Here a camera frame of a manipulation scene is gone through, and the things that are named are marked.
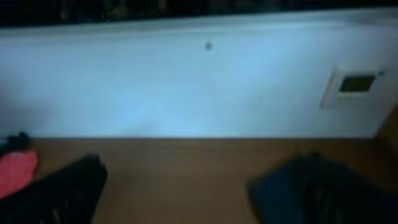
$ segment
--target wooden floor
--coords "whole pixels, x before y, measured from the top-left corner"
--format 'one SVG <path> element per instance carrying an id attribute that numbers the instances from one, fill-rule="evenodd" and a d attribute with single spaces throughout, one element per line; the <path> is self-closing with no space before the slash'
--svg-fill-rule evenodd
<path id="1" fill-rule="evenodd" d="M 246 184 L 318 151 L 398 193 L 397 162 L 371 140 L 41 139 L 38 178 L 98 153 L 109 177 L 94 224 L 258 223 Z"/>

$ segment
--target black object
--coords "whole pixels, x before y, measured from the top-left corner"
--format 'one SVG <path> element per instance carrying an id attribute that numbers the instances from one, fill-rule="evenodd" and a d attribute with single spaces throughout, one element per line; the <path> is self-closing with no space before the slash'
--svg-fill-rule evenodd
<path id="1" fill-rule="evenodd" d="M 254 181 L 249 194 L 266 224 L 398 223 L 398 195 L 318 154 L 302 156 Z"/>
<path id="2" fill-rule="evenodd" d="M 19 133 L 18 136 L 9 136 L 7 143 L 0 146 L 0 157 L 8 152 L 27 149 L 32 144 L 32 140 L 26 133 Z"/>
<path id="3" fill-rule="evenodd" d="M 0 200 L 2 224 L 89 224 L 107 178 L 97 155 Z"/>

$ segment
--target pink object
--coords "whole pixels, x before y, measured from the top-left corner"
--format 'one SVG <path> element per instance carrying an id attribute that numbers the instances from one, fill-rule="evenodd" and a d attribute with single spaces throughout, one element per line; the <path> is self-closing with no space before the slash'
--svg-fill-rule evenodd
<path id="1" fill-rule="evenodd" d="M 37 166 L 34 151 L 10 152 L 0 158 L 0 198 L 11 195 L 28 185 Z"/>

